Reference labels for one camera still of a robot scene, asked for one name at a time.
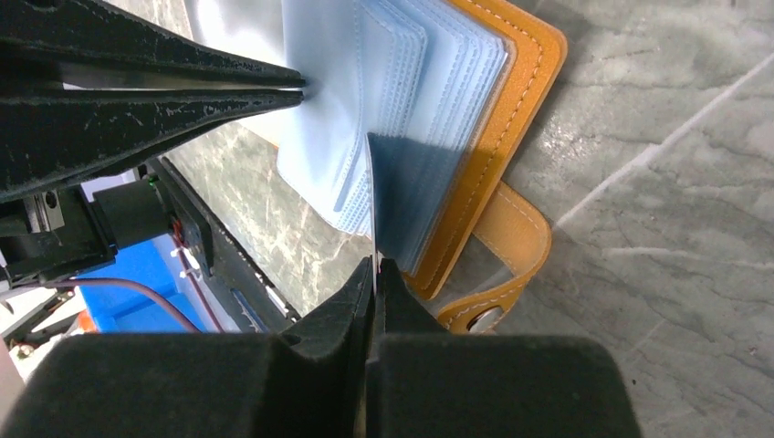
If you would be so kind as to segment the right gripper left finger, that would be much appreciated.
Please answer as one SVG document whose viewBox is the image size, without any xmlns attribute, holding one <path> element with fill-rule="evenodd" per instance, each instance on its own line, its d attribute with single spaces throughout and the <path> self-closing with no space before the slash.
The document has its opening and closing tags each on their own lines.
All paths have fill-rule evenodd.
<svg viewBox="0 0 774 438">
<path fill-rule="evenodd" d="M 373 261 L 275 333 L 82 335 L 40 364 L 4 437 L 354 437 Z"/>
</svg>

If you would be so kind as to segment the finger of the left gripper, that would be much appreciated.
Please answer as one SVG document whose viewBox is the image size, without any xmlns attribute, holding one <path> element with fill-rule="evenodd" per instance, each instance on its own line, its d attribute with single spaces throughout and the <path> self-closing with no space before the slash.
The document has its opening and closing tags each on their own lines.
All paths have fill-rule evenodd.
<svg viewBox="0 0 774 438">
<path fill-rule="evenodd" d="M 1 73 L 83 88 L 297 89 L 296 70 L 197 44 L 105 1 L 4 1 Z"/>
</svg>

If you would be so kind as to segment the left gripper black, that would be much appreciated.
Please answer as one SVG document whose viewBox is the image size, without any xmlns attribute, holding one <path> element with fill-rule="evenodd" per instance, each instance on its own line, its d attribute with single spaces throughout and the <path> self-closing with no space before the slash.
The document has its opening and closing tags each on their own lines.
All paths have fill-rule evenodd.
<svg viewBox="0 0 774 438">
<path fill-rule="evenodd" d="M 1 282 L 45 285 L 114 262 L 121 249 L 178 235 L 204 270 L 212 229 L 165 157 L 138 181 L 86 195 L 95 172 L 123 172 L 228 121 L 293 108 L 298 90 L 54 90 L 1 98 Z M 34 194 L 23 200 L 16 199 Z"/>
</svg>

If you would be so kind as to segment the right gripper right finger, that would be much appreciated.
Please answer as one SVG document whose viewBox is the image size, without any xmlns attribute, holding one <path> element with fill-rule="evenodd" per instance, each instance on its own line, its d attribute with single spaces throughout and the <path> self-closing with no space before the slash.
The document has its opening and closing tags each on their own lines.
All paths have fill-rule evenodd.
<svg viewBox="0 0 774 438">
<path fill-rule="evenodd" d="M 622 374 L 601 344 L 568 336 L 454 335 L 394 261 L 377 274 L 367 366 L 370 437 L 638 437 Z"/>
</svg>

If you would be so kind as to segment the dark credit card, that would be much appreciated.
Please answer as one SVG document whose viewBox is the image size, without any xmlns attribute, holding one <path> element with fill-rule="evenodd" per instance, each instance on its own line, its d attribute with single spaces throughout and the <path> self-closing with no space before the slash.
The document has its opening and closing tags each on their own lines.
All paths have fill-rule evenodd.
<svg viewBox="0 0 774 438">
<path fill-rule="evenodd" d="M 414 274 L 447 198 L 466 145 L 367 135 L 376 250 Z"/>
</svg>

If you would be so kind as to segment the orange leather card holder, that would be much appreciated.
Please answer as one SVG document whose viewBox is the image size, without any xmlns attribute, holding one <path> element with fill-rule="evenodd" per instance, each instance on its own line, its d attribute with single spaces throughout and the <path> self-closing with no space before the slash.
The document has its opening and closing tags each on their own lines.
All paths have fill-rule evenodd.
<svg viewBox="0 0 774 438">
<path fill-rule="evenodd" d="M 414 274 L 446 328 L 488 332 L 551 246 L 503 173 L 567 53 L 506 1 L 190 1 L 197 42 L 295 69 L 294 109 L 228 124 L 175 154 L 186 179 L 302 313 L 375 248 L 367 135 L 466 145 Z"/>
</svg>

